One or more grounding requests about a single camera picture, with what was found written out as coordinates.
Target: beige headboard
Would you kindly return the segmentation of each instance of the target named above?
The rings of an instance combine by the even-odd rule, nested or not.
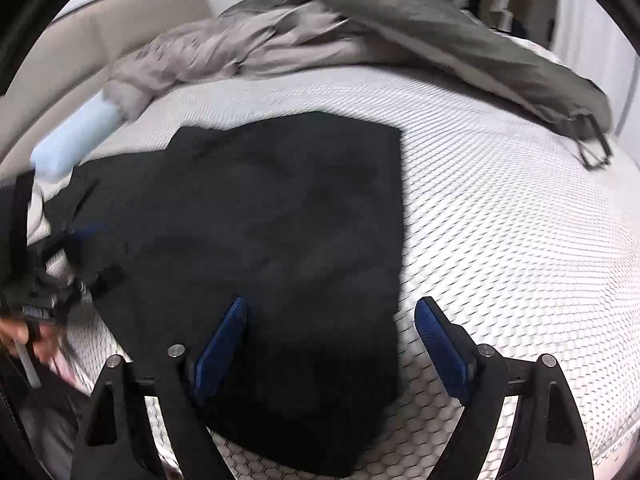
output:
[[[0,178],[93,96],[110,67],[158,34],[210,17],[206,0],[97,0],[52,22],[0,97]]]

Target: textured mattress surface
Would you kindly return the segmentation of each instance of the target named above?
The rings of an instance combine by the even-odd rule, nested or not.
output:
[[[404,394],[354,478],[424,478],[462,411],[413,327],[426,295],[477,343],[507,357],[558,358],[594,465],[640,424],[640,172],[615,145],[610,168],[587,172],[573,141],[479,97],[442,76],[366,67],[190,85],[92,154],[160,150],[185,124],[230,128],[310,110],[402,130]],[[68,339],[88,387],[109,355],[123,353],[91,306],[76,310]],[[156,443],[175,465],[158,403],[147,403]],[[480,478],[497,474],[515,407],[506,400]],[[314,478],[215,440],[237,478]]]

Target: gray blanket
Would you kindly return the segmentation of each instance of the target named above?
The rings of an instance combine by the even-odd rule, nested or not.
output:
[[[579,139],[602,137],[611,125],[594,83],[441,0],[245,0],[123,58],[104,93],[135,120],[180,82],[363,63],[435,64]]]

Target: metal screw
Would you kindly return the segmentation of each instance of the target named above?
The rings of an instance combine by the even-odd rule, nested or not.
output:
[[[108,368],[115,368],[121,362],[122,362],[122,356],[119,356],[117,354],[116,355],[112,355],[111,357],[109,357],[107,359],[107,367]]]
[[[169,354],[169,357],[180,357],[184,354],[184,345],[171,345],[166,352]]]
[[[495,354],[495,348],[491,345],[482,343],[478,345],[478,353],[484,357],[491,357]]]
[[[558,364],[558,361],[556,361],[556,358],[549,354],[544,354],[542,356],[542,362],[549,368],[553,368]]]

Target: human hand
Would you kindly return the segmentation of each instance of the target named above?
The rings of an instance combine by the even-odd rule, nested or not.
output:
[[[38,325],[40,337],[33,343],[33,353],[37,359],[45,364],[58,350],[58,327],[55,325]],[[29,331],[25,322],[17,319],[0,319],[0,343],[7,348],[9,354],[17,356],[14,339],[21,344],[27,344]]]

